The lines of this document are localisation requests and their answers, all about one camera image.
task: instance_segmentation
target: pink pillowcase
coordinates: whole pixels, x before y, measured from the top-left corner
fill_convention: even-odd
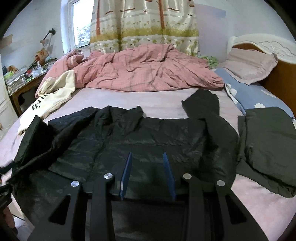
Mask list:
[[[83,58],[84,58],[84,55],[81,55],[81,54],[69,57],[67,59],[68,69],[73,69],[74,67],[79,65],[82,62]]]
[[[274,53],[233,48],[218,68],[226,68],[237,81],[250,85],[269,76],[277,63],[278,58]]]

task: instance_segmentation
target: pillow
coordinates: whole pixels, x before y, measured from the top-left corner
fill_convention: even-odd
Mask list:
[[[278,58],[274,53],[270,55],[257,50],[233,48],[218,68],[230,70],[237,81],[250,85],[269,76],[277,63]]]
[[[223,68],[218,68],[215,73],[223,79],[226,92],[244,115],[246,109],[279,107],[294,118],[291,109],[259,83],[251,85],[240,83]]]
[[[68,69],[73,69],[74,67],[79,65],[82,62],[83,58],[84,58],[84,55],[81,55],[81,54],[77,54],[69,57],[67,59]]]

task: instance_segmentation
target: floral curtain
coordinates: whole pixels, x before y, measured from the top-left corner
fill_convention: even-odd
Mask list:
[[[173,44],[191,56],[198,52],[193,0],[95,0],[91,50],[105,53],[140,44]]]

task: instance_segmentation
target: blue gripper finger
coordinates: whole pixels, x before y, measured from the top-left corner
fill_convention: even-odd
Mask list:
[[[128,180],[131,174],[131,167],[132,167],[132,162],[133,162],[133,156],[131,152],[128,154],[128,159],[126,160],[126,165],[124,167],[122,179],[120,181],[120,192],[119,196],[121,200],[123,200],[124,196],[126,195],[126,190],[128,188]]]
[[[168,161],[168,156],[166,153],[163,154],[163,165],[165,168],[165,176],[167,179],[167,184],[168,184],[168,190],[170,192],[170,195],[172,199],[175,201],[176,200],[176,184],[175,184],[175,179],[172,173],[172,170],[170,168],[170,163]]]

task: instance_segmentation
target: bed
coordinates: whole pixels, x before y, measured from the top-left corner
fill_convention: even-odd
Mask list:
[[[294,101],[296,93],[296,82],[294,81],[296,78],[296,44],[274,35],[249,34],[230,38],[228,52],[232,47],[256,49],[278,55],[278,66],[267,79],[261,82],[261,85],[282,99],[296,115],[296,102]],[[139,105],[147,117],[161,119],[187,118],[181,106],[181,101],[188,98],[195,91],[196,89],[190,88],[177,91],[126,93],[85,87],[76,90],[70,101],[50,114],[44,121],[48,122],[89,106],[103,108],[108,105],[125,109]],[[219,98],[220,116],[238,131],[237,119],[238,116],[243,115],[242,112],[227,96],[225,90],[211,92]],[[17,136],[19,125],[19,120],[17,120],[1,141],[0,165],[5,166],[9,160],[14,159],[18,151],[23,137],[23,135]],[[11,171],[2,177],[2,180],[7,180],[10,175]],[[236,176],[231,189],[258,222],[269,241],[284,240],[287,235],[284,231],[290,223],[290,226],[293,225],[291,221],[296,213],[296,197],[284,198],[276,195],[258,183],[240,175]]]

